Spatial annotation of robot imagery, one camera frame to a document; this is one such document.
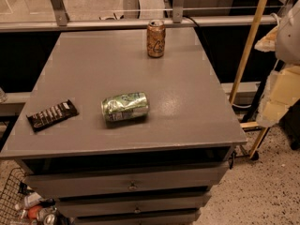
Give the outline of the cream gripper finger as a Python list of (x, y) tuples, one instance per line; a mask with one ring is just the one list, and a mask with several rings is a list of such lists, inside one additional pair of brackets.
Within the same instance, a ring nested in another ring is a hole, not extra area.
[(267, 78), (256, 122), (270, 128), (300, 99), (300, 67), (287, 65)]
[(254, 49), (264, 53), (273, 52), (276, 49), (277, 34), (278, 26), (275, 26), (255, 44)]

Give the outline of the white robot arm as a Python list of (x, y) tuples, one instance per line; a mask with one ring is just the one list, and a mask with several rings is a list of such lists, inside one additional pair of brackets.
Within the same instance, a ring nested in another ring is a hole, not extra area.
[(284, 63), (281, 71), (268, 76), (256, 118), (261, 127), (270, 128), (300, 99), (300, 1), (254, 48), (274, 52)]

